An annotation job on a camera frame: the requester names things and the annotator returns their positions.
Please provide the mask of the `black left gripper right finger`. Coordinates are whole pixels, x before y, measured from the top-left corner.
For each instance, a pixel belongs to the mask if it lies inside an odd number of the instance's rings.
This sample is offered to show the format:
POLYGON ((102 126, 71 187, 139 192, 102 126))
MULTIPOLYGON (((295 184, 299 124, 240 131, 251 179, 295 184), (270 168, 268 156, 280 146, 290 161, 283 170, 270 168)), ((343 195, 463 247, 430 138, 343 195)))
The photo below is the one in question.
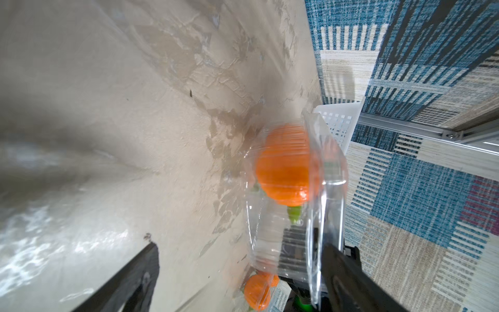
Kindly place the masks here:
POLYGON ((332 311, 405 311, 406 309, 363 272, 359 248, 322 248, 324 284, 332 311))

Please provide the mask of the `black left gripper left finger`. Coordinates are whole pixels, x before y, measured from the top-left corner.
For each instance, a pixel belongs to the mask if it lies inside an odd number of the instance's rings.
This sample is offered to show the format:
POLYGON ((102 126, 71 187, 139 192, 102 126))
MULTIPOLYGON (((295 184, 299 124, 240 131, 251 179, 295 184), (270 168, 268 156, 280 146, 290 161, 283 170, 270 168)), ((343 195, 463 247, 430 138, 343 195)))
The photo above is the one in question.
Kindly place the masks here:
POLYGON ((149 311, 159 273, 159 249, 149 243, 74 310, 149 311))

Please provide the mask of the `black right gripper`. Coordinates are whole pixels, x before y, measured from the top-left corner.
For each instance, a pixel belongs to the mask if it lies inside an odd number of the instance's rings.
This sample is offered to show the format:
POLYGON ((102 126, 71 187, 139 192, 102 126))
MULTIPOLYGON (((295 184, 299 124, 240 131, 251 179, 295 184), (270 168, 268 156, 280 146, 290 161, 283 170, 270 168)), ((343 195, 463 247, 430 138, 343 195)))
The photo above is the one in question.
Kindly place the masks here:
POLYGON ((306 264, 306 230, 289 228, 283 232, 279 255, 278 276, 292 289, 292 311, 332 311, 326 286, 321 286, 321 304, 316 308, 311 303, 306 264))

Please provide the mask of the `orange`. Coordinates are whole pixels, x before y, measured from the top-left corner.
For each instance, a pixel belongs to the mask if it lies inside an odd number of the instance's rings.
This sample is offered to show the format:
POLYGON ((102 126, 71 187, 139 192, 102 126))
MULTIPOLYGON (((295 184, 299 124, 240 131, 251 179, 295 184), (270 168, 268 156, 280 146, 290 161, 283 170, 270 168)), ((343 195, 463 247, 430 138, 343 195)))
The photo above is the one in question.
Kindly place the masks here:
POLYGON ((256 178, 277 204, 297 207, 318 193, 320 160, 302 124, 287 123, 266 136, 256 161, 256 178))
POLYGON ((257 271, 244 284, 243 294, 252 311, 266 311, 271 304, 275 288, 280 279, 278 275, 257 271))

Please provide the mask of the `clear clamshell container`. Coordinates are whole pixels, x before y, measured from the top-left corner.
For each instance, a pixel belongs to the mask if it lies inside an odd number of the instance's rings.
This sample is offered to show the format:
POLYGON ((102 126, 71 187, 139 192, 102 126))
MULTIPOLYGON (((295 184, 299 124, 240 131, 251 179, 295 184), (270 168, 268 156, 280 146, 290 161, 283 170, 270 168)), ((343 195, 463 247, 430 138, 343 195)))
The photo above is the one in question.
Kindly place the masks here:
POLYGON ((257 270, 278 275, 283 232, 291 227, 306 230, 306 264, 311 303, 320 306, 324 285, 322 248, 344 247, 344 210, 348 169, 344 153, 318 113, 304 113, 295 120, 274 122, 262 128, 243 160, 250 261, 257 270), (318 193, 301 206, 279 205, 262 190, 256 178, 256 161, 268 133, 285 123, 300 123, 309 134, 311 149, 320 160, 318 193))

